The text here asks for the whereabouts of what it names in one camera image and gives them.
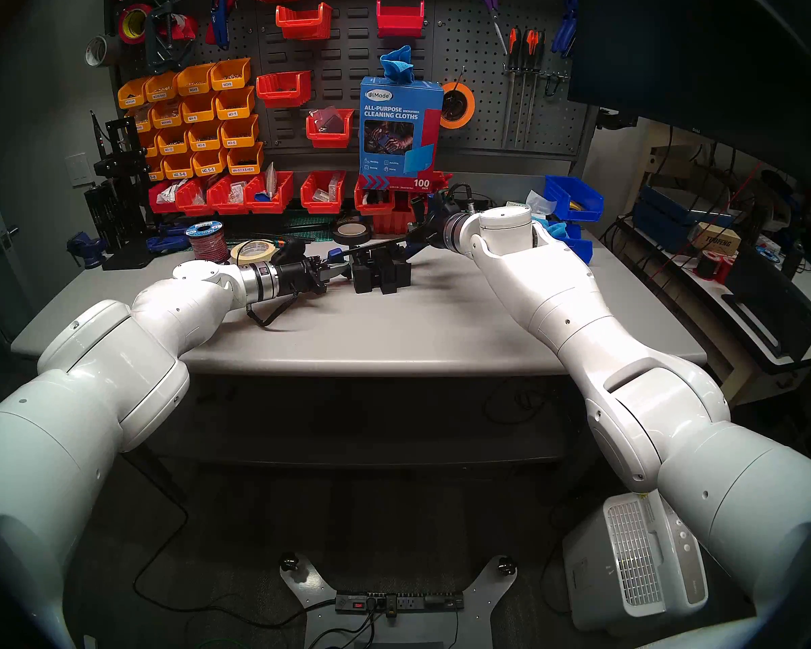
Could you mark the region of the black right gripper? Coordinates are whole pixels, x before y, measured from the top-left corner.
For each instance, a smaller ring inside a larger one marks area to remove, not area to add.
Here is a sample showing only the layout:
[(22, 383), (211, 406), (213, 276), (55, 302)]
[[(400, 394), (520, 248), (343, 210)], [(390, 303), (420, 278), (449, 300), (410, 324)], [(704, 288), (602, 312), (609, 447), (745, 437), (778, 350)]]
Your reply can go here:
[(424, 227), (412, 229), (406, 236), (405, 245), (407, 247), (436, 247), (448, 249), (444, 239), (444, 229), (447, 221), (455, 212), (450, 211), (448, 206), (431, 207), (429, 210), (428, 201), (413, 201), (412, 213), (415, 223), (424, 223)]

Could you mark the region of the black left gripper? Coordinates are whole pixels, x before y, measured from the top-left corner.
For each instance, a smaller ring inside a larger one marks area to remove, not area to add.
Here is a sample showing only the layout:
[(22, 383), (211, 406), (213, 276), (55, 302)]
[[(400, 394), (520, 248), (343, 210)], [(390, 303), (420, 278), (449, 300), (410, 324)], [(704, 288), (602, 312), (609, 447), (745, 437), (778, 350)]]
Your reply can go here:
[(300, 259), (282, 264), (271, 261), (271, 276), (273, 274), (276, 275), (277, 297), (302, 293), (322, 295), (332, 280), (351, 280), (352, 269), (347, 267), (346, 261), (330, 263), (322, 259)]

